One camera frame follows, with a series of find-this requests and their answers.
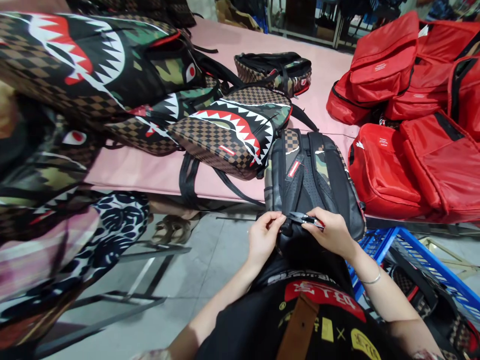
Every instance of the pink table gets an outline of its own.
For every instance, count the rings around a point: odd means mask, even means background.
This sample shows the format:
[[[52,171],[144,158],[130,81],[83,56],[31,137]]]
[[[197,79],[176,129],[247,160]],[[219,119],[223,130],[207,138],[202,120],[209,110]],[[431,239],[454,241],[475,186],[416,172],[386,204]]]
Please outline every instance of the pink table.
[[[293,98],[294,104],[305,109],[306,114],[320,131],[328,135],[346,158],[353,139],[359,132],[358,126],[344,125],[333,120],[325,105],[335,81],[350,68],[352,56],[338,51],[297,42],[275,35],[242,29],[196,17],[197,26],[191,30],[192,41],[207,49],[218,49],[209,54],[213,59],[237,73],[234,56],[240,53],[296,52],[311,60],[312,76],[310,89]],[[292,117],[289,127],[308,131],[308,127]],[[136,190],[148,193],[180,195],[179,173],[184,153],[176,152],[165,157],[156,157],[133,147],[116,150],[102,149],[85,181],[94,189]],[[232,182],[249,197],[264,200],[264,181],[242,181],[231,177]],[[195,191],[199,197],[240,200],[205,164],[200,164]]]

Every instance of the sandal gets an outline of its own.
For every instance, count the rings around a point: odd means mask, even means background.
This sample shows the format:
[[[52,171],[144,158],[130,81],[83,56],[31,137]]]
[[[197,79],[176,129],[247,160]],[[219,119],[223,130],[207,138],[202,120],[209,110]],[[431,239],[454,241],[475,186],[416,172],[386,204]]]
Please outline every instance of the sandal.
[[[190,221],[179,216],[167,215],[155,225],[151,242],[156,245],[184,244],[192,233]]]

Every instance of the blue basket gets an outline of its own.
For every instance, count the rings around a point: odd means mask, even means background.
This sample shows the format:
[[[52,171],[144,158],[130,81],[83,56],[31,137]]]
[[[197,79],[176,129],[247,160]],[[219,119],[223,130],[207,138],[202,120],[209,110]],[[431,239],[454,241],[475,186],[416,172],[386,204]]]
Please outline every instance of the blue basket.
[[[433,280],[445,285],[453,297],[458,310],[480,329],[480,297],[446,267],[433,253],[403,227],[369,231],[360,241],[361,247],[380,264],[390,246],[394,247],[407,261]],[[352,268],[348,268],[352,279],[355,298],[358,300],[364,288]]]

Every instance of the bracelet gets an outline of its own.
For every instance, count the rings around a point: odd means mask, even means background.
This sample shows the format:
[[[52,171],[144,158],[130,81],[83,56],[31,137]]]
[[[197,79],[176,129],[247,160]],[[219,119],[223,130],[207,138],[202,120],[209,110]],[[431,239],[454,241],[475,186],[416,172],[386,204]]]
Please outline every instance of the bracelet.
[[[382,270],[380,269],[380,265],[377,264],[377,266],[378,266],[378,276],[375,278],[375,280],[373,280],[373,281],[362,281],[362,280],[360,280],[360,282],[362,284],[372,285],[372,284],[377,283],[380,280],[380,278],[382,277]]]

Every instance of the hand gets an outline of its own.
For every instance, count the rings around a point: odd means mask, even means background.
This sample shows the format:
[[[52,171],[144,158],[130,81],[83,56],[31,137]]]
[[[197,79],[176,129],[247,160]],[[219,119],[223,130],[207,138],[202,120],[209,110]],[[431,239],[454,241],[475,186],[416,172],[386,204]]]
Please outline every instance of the hand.
[[[343,216],[319,207],[306,214],[319,219],[325,225],[325,228],[322,232],[315,225],[306,223],[303,223],[301,227],[312,234],[325,249],[351,262],[357,253],[358,245],[350,236]]]
[[[259,269],[265,265],[274,250],[280,227],[286,219],[280,211],[269,211],[258,218],[248,232],[250,250],[247,263]]]

